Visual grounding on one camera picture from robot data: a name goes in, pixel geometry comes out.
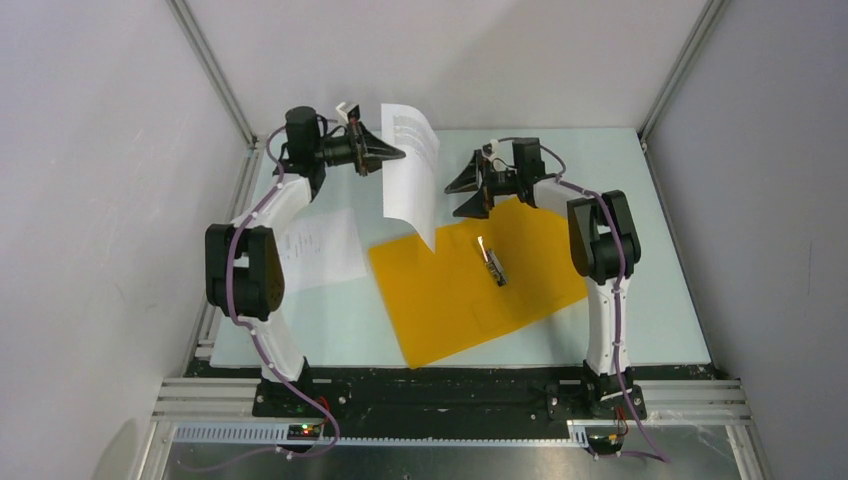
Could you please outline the white printed paper sheets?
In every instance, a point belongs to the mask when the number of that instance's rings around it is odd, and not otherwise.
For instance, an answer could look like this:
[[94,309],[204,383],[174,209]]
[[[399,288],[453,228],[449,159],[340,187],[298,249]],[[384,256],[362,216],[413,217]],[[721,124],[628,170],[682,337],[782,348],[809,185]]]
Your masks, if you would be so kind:
[[381,138],[405,154],[383,164],[383,216],[409,224],[435,251],[439,140],[421,111],[391,103],[381,105]]

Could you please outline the metal folder clip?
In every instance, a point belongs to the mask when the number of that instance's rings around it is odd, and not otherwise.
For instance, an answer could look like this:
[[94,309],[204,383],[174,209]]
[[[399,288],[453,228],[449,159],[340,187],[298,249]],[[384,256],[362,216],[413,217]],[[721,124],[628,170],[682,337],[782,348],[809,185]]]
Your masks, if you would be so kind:
[[497,258],[493,249],[488,248],[482,236],[477,237],[477,243],[481,250],[481,255],[484,261],[484,264],[492,276],[494,282],[498,287],[503,287],[508,283],[508,279],[505,274],[505,270],[501,265],[499,259]]

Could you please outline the yellow plastic folder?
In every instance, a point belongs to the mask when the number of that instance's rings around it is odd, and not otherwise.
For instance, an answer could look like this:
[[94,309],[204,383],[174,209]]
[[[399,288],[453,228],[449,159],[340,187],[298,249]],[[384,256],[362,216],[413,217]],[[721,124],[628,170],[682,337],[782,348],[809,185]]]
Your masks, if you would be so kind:
[[[508,283],[498,287],[477,237]],[[583,300],[565,219],[515,198],[488,219],[436,231],[431,251],[416,234],[373,246],[371,267],[402,355],[419,368],[510,334]]]

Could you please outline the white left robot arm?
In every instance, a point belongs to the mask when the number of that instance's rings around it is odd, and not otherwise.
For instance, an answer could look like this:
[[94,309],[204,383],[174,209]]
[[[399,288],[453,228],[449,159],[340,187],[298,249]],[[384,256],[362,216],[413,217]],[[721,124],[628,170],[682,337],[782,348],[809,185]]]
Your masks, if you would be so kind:
[[277,237],[317,197],[328,168],[350,165],[368,176],[406,156],[366,127],[358,104],[342,102],[336,111],[339,120],[331,123],[309,106],[288,110],[269,190],[231,222],[210,225],[204,236],[207,300],[246,329],[263,377],[281,383],[276,400],[292,416],[313,408],[316,391],[299,379],[307,360],[285,321],[272,316],[285,293]]

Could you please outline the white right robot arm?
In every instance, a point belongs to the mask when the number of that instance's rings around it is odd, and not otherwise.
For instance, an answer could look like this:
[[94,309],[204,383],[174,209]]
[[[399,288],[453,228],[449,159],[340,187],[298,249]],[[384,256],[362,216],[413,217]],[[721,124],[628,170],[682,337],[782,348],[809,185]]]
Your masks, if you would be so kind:
[[567,222],[572,264],[585,280],[589,301],[589,345],[580,392],[584,410],[598,418],[635,404],[637,387],[626,345],[626,301],[641,259],[640,239],[626,194],[578,186],[565,172],[547,171],[543,154],[552,149],[534,137],[509,137],[512,163],[499,169],[498,140],[476,149],[445,187],[447,194],[470,193],[457,218],[486,219],[499,197],[515,197]]

